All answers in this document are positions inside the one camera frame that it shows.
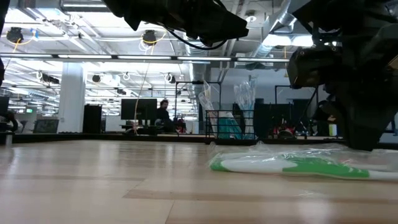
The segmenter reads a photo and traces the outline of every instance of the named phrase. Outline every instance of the black cable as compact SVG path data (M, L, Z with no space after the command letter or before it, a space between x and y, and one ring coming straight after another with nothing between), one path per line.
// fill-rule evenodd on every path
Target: black cable
M226 9L225 5L220 1L220 0L214 0L220 7L222 7L223 9ZM228 40L223 40L219 45L214 46L214 47L200 47L197 46L195 44L191 44L188 41L184 40L183 38L181 38L179 35L177 35L174 31L172 31L171 29L165 27L165 29L167 31L169 31L175 38L177 38L179 41L183 42L184 44L187 44L190 47L199 49L199 50L215 50L218 49L219 47L221 47L222 45L224 45Z
M308 101L308 103L307 103L307 105L306 105L306 107L305 107L305 109L304 109L304 111L303 111L303 114L301 115L300 119L299 119L298 122L297 122L297 125L295 126L296 129L297 129L297 127L299 126L300 123L302 124L301 120L303 119L303 117L304 117L305 114L307 113L308 108L310 107L311 102L312 102L313 98L315 97L315 95L316 95L317 93L318 93L318 87L315 87L315 91L313 92L313 94L312 94L310 100Z
M169 31L175 38L177 38L179 41L183 42L184 44L187 44L187 45L190 46L190 47L193 47L193 48L196 48L196 49L199 49L199 50L215 50L215 49L221 47L222 45L224 45L224 44L226 43L226 41L227 41L227 40L223 40L219 45L214 46L214 47L200 47L200 46L197 46L197 45L195 45L195 44L191 44L191 43L189 43L188 41L184 40L184 39L181 38L179 35L177 35L175 32L173 32L171 29L169 29L169 28L166 28L166 29L167 29L167 31Z

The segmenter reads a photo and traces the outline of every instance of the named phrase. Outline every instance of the yellow cable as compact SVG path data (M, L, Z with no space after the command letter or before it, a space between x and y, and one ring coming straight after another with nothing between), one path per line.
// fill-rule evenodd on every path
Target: yellow cable
M18 41L17 41L17 43L15 44L15 47L14 47L14 50L12 51L12 53L15 53L15 51L16 51L17 48L18 48L18 45L19 45L19 42L20 42L20 41L21 41L21 38L18 39ZM4 71L7 70L8 65L10 65L11 60L12 60L12 57L8 60L8 63L7 63L7 65L6 65L6 67L4 68Z
M155 49L155 45L153 45L153 46L152 46L152 50L151 50L151 52L150 52L150 54L151 54L151 55L154 53L154 49ZM137 120L137 108L138 108L138 101L139 101L139 97L140 97L140 95L141 95L142 89L144 88L145 79L147 78L147 74L148 74L149 65L150 65L150 63L148 63L147 71L146 71L146 73L145 73L145 76L144 76L144 78L142 79L141 88L140 88L140 90L139 90L139 93L138 93L138 96L137 96L136 108L135 108L135 110L134 110L134 121L136 121L136 120ZM136 129L136 128L134 128L134 133L135 133L136 135L138 134L138 133L137 133L137 129Z
M19 41L21 41L21 38L18 40L17 43L13 43L13 42L11 42L11 41L8 41L8 42L14 44L15 46L17 46L17 45L25 45L25 44L29 44L29 43L33 40L34 37L35 37L35 33L33 33L32 38L31 38L28 42L25 42L25 43L19 43Z
M163 39L164 39L164 37L166 36L166 34L167 34L167 30L164 30L163 37L162 37L162 38L160 38L159 40L155 40L155 41L146 41L146 40L142 39L142 41L143 41L144 43L147 43L147 44L154 44L154 43L158 43L159 41L161 41L161 40L163 40Z
M20 45L20 42L21 41L21 38L20 39L18 39L18 41L17 41L17 43L15 44L15 43L13 43L13 44L15 44L15 47L14 47L14 50L12 51L12 53L15 53L15 51L17 50L17 48L18 48L18 45Z

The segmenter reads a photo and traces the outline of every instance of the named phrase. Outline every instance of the desk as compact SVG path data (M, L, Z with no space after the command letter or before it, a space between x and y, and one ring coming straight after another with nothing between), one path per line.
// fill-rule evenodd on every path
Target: desk
M145 141L18 144L0 151L2 223L398 223L396 183L214 172L207 150Z

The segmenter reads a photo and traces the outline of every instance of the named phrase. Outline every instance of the white pillar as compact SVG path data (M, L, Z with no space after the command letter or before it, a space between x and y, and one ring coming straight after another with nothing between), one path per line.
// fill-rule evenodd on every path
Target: white pillar
M58 132L83 131L86 73L82 63L63 63Z

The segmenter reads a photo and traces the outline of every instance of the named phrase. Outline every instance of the green and white object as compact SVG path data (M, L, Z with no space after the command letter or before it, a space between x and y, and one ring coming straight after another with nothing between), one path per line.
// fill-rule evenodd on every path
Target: green and white object
M322 175L340 179L398 180L398 172L360 169L319 158L280 154L275 157L261 152L218 154L210 168L217 171L282 175Z

